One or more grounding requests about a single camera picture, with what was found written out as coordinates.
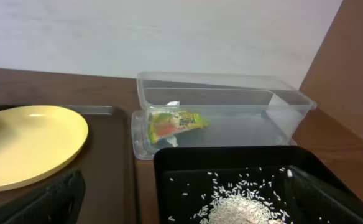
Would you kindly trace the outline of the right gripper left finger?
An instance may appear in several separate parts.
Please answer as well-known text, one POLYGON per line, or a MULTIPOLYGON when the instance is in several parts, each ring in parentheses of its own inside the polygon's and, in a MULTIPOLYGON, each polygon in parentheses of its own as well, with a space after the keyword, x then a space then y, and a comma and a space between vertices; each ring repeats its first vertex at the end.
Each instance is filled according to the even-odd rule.
POLYGON ((76 224, 85 196, 83 174, 72 169, 0 207, 0 224, 76 224))

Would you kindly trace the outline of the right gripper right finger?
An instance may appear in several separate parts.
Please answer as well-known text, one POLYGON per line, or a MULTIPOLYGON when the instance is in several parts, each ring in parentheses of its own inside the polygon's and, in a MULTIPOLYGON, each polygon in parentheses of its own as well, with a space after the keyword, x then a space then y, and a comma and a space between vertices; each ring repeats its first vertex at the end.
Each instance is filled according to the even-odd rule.
POLYGON ((363 224, 363 201, 296 167, 284 189, 293 223, 363 224))

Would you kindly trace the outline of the rice food scraps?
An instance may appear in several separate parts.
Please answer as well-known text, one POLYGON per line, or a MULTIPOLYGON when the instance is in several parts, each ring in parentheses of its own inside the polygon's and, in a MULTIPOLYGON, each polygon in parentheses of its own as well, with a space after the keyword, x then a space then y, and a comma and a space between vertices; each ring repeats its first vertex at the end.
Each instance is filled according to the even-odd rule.
POLYGON ((162 184, 167 223, 293 223, 275 176, 261 167, 169 171, 162 184))

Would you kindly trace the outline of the yellow plate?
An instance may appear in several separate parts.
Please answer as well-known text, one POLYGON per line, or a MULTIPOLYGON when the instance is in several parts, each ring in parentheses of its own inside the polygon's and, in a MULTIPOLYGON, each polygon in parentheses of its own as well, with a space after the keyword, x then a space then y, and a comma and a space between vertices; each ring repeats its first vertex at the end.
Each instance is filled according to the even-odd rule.
POLYGON ((0 191, 33 184, 68 165, 88 137, 76 111, 52 105, 0 111, 0 191))

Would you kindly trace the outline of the green snack wrapper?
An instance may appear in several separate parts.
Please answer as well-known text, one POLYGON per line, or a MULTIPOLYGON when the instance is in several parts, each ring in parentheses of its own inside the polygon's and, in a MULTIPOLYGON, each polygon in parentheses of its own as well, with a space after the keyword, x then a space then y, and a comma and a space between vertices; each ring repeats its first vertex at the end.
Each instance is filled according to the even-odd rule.
POLYGON ((147 135, 152 144, 185 131, 204 129, 210 125, 201 113, 191 111, 151 113, 148 122, 147 135))

